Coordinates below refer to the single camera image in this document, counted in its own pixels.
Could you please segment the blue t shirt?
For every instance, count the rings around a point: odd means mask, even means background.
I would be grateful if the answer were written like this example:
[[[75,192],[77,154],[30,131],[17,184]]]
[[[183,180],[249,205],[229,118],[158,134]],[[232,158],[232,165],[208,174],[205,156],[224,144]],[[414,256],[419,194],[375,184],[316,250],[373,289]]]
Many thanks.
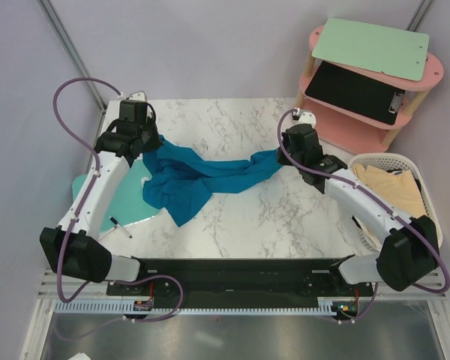
[[[270,179],[280,168],[276,151],[259,151],[248,160],[204,160],[192,148],[160,138],[163,145],[142,155],[151,179],[142,198],[166,209],[178,227],[190,221],[213,194],[239,194]]]

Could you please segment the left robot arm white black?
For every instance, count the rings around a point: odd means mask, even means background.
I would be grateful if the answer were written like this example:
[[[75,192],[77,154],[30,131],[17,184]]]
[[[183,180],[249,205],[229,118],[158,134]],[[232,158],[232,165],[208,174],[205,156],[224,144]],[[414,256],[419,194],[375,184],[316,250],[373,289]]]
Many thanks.
[[[93,166],[70,210],[54,228],[44,228],[40,244],[51,269],[68,277],[101,283],[123,281],[134,295],[149,288],[140,262],[111,254],[98,237],[120,182],[144,152],[161,146],[151,105],[144,92],[113,101],[106,112],[110,125],[98,137]]]

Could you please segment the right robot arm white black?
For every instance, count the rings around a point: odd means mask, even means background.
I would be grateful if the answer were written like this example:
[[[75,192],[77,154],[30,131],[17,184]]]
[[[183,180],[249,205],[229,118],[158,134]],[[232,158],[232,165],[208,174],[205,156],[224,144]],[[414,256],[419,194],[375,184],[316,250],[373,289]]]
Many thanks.
[[[284,145],[283,137],[292,135],[277,126],[281,154],[298,170],[323,178],[323,193],[347,206],[382,241],[379,253],[343,260],[328,276],[330,290],[342,296],[358,283],[382,282],[398,292],[411,286],[429,293],[447,292],[450,275],[440,257],[435,223],[426,215],[413,217],[388,204],[348,169],[328,174],[301,165]]]

